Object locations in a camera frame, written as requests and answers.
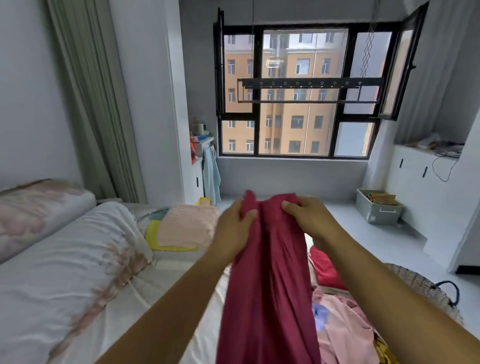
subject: storage bin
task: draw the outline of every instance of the storage bin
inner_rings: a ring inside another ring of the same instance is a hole
[[[384,192],[357,189],[356,207],[358,212],[360,212],[369,224],[395,225],[402,213],[403,205],[400,203],[398,205],[374,204],[367,198],[367,195],[372,193]]]

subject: person's left hand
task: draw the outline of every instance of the person's left hand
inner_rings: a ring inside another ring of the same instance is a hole
[[[247,245],[250,225],[257,217],[257,210],[249,211],[240,217],[242,201],[235,201],[218,219],[213,242],[208,249],[226,265],[231,263]]]

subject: woven basket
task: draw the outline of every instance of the woven basket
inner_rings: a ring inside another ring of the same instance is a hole
[[[460,315],[458,308],[458,301],[460,300],[460,290],[457,285],[450,280],[433,283],[426,277],[414,272],[413,270],[398,266],[396,264],[386,264],[396,275],[398,275],[407,285],[420,293],[423,297],[428,298],[438,308],[449,315],[452,319],[463,326],[463,318]],[[452,284],[456,289],[456,299],[454,302],[445,292],[440,289],[440,286],[445,283]]]

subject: forearm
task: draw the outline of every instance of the forearm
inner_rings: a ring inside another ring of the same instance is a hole
[[[177,364],[226,265],[208,250],[96,364]]]
[[[399,362],[478,362],[480,342],[474,336],[414,292],[346,232],[338,232],[321,248]]]

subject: cabinet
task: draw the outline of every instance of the cabinet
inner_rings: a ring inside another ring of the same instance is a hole
[[[192,164],[193,168],[193,195],[195,197],[195,202],[198,201],[200,197],[205,197],[204,194],[204,172],[202,168],[203,158],[199,158],[195,163]]]
[[[430,151],[394,146],[386,191],[405,205],[401,218],[426,238],[432,231],[455,158],[438,157]]]

